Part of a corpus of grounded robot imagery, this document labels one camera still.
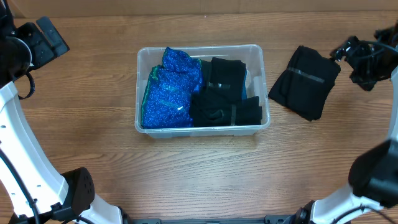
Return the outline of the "long black garment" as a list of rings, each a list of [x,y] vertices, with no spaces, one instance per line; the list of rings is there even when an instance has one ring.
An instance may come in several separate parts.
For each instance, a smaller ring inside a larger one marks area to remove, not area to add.
[[[259,97],[230,100],[214,90],[203,90],[191,97],[190,117],[194,127],[260,125]]]

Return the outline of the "blue green sequin cloth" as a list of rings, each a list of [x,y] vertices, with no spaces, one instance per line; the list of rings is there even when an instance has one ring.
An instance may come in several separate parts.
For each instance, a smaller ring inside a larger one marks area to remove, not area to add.
[[[191,96],[203,85],[201,60],[167,47],[161,64],[149,74],[141,104],[142,127],[191,128]]]

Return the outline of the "small black garment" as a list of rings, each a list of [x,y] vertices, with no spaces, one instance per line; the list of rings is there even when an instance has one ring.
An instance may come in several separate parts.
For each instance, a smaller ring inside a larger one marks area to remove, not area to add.
[[[201,61],[201,72],[205,90],[217,93],[229,102],[244,99],[246,64],[242,61],[213,57],[210,62]]]

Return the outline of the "blue denim jeans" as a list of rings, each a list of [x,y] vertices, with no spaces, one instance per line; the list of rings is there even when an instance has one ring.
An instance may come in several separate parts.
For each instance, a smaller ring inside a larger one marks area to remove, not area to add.
[[[243,89],[242,89],[242,100],[247,99],[247,91],[246,91],[246,78],[247,78],[248,71],[245,70],[244,78],[243,78]]]

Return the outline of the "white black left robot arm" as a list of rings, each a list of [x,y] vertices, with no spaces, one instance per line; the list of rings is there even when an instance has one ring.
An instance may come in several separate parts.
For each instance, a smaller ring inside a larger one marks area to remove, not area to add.
[[[123,209],[95,193],[84,167],[59,173],[33,134],[15,81],[68,52],[48,17],[16,27],[7,1],[1,1],[1,182],[14,207],[11,223],[131,223]]]

